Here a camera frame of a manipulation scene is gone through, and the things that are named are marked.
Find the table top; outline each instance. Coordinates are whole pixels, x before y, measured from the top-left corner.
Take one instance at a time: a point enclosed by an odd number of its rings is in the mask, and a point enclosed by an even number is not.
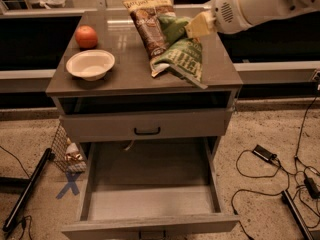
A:
[[[178,16],[193,17],[203,8],[190,6],[175,8]],[[96,49],[115,56],[115,65],[103,79],[86,81],[70,75],[66,62],[80,52],[74,36],[46,90],[51,97],[82,97],[137,93],[165,93],[203,91],[170,73],[153,78],[147,52],[127,10],[107,9],[88,11],[79,25],[88,24],[98,34]],[[202,83],[208,89],[240,87],[242,81],[236,72],[219,36],[214,33],[201,38],[203,46]]]

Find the bowl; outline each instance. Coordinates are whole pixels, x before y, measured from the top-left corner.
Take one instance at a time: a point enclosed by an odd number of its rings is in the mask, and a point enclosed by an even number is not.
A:
[[[105,76],[113,67],[114,56],[104,50],[88,50],[73,55],[67,62],[67,71],[87,81],[95,81]]]

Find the concrete floor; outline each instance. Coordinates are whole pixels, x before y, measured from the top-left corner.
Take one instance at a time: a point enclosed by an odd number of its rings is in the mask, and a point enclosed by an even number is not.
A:
[[[299,130],[306,108],[312,99],[250,100],[239,101],[227,134],[221,139],[215,165],[220,196],[228,213],[232,213],[231,198],[239,189],[251,189],[265,193],[279,193],[287,187],[287,176],[280,171],[276,177],[251,179],[241,176],[236,169],[236,160],[244,150],[252,150],[257,144],[278,155],[283,167],[295,172],[294,154],[298,143]],[[0,145],[15,154],[27,172],[35,169],[44,150],[50,147],[59,121],[55,109],[0,110]],[[311,107],[307,114],[300,143],[299,158],[307,165],[320,168],[320,102]],[[18,162],[0,149],[0,176],[26,178]],[[255,176],[270,175],[275,171],[271,166],[250,152],[239,160],[242,173]],[[307,174],[320,184],[307,170]],[[296,177],[303,183],[303,174]],[[76,181],[81,189],[83,175]],[[57,195],[65,186],[65,174],[54,163],[48,162],[36,188],[29,199],[24,215],[32,216],[30,234],[35,240],[66,240],[60,232],[63,225],[72,223],[76,217],[79,195],[70,189],[58,199]],[[290,193],[296,192],[296,182],[290,177]],[[19,195],[0,193],[0,221],[3,225]],[[315,207],[307,191],[302,191],[305,202]],[[317,224],[318,217],[296,199],[300,213],[307,225]],[[280,196],[262,196],[240,192],[235,206],[241,216],[245,230],[254,239],[303,239],[288,207]],[[22,234],[18,227],[9,239],[19,239]],[[28,230],[21,239],[29,239]],[[228,233],[181,236],[181,240],[241,240],[247,239],[239,224]]]

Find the brown chip bag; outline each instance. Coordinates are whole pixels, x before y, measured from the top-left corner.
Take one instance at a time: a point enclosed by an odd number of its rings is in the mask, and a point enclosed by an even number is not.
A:
[[[163,54],[168,44],[162,33],[159,15],[175,16],[171,0],[123,0],[141,36],[149,59]]]

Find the closed drawer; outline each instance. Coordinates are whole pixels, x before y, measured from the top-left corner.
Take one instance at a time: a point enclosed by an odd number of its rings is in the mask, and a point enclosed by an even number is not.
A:
[[[231,231],[206,139],[138,140],[94,144],[77,221],[69,239],[152,239]]]
[[[65,115],[62,126],[73,142],[222,136],[231,109]]]

